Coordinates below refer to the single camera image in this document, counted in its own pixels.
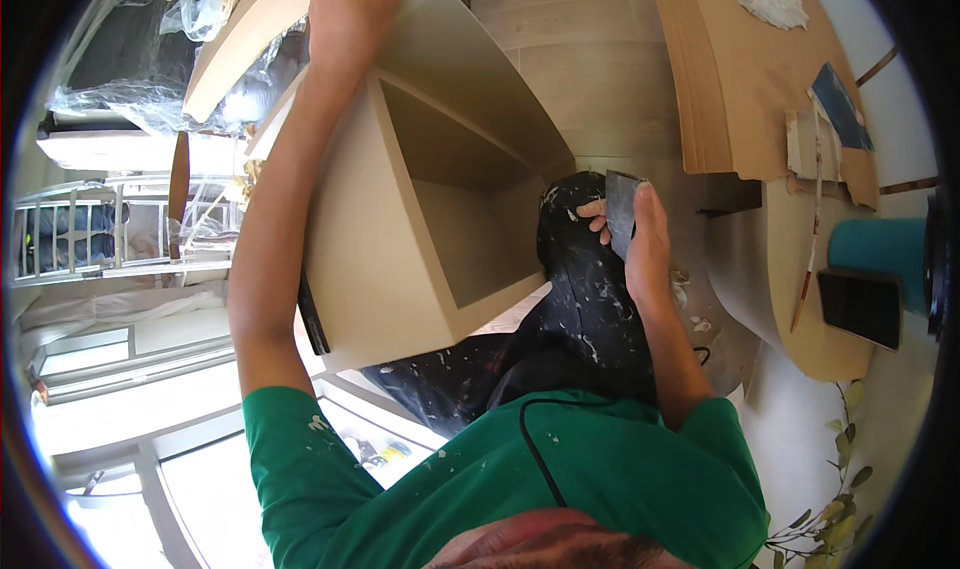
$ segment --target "hair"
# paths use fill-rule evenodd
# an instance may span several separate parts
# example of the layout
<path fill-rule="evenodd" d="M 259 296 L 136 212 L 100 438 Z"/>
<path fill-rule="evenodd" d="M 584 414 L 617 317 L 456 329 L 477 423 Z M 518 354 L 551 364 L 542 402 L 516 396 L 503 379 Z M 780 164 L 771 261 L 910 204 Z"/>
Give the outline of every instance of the hair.
<path fill-rule="evenodd" d="M 506 561 L 496 569 L 643 569 L 663 552 L 657 540 L 632 535 L 615 542 L 587 544 L 560 560 Z"/>

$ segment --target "teal bucket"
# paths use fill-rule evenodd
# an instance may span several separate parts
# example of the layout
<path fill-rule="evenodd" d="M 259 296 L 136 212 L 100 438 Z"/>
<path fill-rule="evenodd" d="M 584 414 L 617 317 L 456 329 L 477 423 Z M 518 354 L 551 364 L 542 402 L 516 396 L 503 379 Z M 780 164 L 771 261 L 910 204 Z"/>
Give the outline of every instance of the teal bucket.
<path fill-rule="evenodd" d="M 927 314 L 924 300 L 924 231 L 927 219 L 865 218 L 833 229 L 826 252 L 832 270 L 897 275 L 903 308 Z"/>

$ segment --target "black pants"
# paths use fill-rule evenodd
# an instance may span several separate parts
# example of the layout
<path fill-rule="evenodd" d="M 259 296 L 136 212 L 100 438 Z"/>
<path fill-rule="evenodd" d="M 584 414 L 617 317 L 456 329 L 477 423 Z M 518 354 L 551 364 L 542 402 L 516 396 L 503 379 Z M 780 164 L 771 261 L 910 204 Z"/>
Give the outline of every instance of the black pants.
<path fill-rule="evenodd" d="M 599 173 L 579 172 L 551 184 L 540 198 L 536 255 L 553 289 L 514 333 L 472 335 L 362 373 L 446 437 L 488 405 L 531 392 L 577 389 L 656 405 L 653 363 L 623 261 L 600 245 L 589 219 L 575 214 L 578 206 L 606 196 L 605 183 Z"/>

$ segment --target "paint-stained t-shirt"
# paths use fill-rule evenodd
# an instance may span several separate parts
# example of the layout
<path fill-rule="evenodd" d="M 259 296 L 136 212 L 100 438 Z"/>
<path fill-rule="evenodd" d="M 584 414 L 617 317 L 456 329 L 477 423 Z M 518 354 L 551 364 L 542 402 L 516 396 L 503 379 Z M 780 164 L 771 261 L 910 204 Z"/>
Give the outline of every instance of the paint-stained t-shirt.
<path fill-rule="evenodd" d="M 384 490 L 297 389 L 243 403 L 263 537 L 277 569 L 419 569 L 450 539 L 556 507 L 520 429 L 528 398 L 490 410 Z M 570 508 L 611 530 L 655 539 L 700 569 L 748 567 L 766 539 L 761 486 L 730 402 L 697 407 L 679 431 L 652 407 L 532 404 L 524 423 Z"/>

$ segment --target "phone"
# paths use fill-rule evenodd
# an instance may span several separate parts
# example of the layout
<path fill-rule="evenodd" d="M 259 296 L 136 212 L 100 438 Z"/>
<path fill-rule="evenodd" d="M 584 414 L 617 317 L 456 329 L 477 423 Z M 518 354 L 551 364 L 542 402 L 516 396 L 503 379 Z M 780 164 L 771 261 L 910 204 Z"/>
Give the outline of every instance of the phone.
<path fill-rule="evenodd" d="M 823 322 L 896 352 L 903 326 L 896 277 L 823 270 L 817 273 Z"/>

